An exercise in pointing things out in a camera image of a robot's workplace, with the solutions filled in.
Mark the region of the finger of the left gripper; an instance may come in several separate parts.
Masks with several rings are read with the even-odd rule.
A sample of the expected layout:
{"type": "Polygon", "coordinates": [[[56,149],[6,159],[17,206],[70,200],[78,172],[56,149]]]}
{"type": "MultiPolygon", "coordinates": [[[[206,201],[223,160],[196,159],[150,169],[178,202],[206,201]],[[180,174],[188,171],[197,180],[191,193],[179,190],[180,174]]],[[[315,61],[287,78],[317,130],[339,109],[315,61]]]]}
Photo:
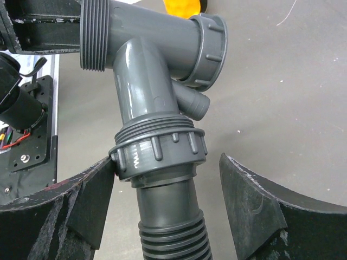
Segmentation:
{"type": "Polygon", "coordinates": [[[1,51],[78,53],[81,1],[1,0],[1,51]]]}

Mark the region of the grey plastic pipe fitting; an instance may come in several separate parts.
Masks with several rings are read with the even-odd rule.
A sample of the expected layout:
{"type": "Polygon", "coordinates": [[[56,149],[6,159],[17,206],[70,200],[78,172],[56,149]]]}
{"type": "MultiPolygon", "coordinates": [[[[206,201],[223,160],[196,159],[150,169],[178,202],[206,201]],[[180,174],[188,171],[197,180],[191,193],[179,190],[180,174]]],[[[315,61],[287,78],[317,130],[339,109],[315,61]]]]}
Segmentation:
{"type": "Polygon", "coordinates": [[[226,59],[218,15],[188,19],[118,1],[83,1],[80,64],[113,71],[123,127],[109,152],[121,181],[137,189],[186,181],[206,160],[210,105],[204,92],[226,59]]]}

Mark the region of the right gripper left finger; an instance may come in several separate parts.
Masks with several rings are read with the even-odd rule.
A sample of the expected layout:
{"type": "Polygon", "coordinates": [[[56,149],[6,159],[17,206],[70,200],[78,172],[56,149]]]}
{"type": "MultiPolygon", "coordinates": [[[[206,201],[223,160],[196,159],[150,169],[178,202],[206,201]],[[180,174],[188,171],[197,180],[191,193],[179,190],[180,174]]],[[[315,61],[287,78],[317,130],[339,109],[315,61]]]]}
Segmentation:
{"type": "Polygon", "coordinates": [[[93,259],[100,248],[115,165],[83,172],[1,206],[1,259],[93,259]]]}

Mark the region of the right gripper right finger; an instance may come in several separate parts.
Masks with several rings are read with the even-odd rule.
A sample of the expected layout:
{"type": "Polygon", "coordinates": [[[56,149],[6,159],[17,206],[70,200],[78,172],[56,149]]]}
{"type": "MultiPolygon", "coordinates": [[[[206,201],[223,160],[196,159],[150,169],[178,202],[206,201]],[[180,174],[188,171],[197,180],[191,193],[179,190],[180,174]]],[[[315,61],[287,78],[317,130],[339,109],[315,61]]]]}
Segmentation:
{"type": "Polygon", "coordinates": [[[285,188],[222,154],[220,178],[238,259],[346,259],[346,207],[285,188]]]}

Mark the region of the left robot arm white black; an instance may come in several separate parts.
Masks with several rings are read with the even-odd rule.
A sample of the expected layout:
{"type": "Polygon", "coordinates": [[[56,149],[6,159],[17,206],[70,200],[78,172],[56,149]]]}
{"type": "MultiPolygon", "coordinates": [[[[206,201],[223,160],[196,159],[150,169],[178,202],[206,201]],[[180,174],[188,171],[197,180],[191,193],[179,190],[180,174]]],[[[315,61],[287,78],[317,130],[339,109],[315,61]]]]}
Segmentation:
{"type": "MultiPolygon", "coordinates": [[[[1,1],[1,50],[19,55],[77,53],[81,1],[1,1]]],[[[20,65],[1,55],[1,120],[15,129],[40,120],[42,105],[19,88],[20,65]]]]}

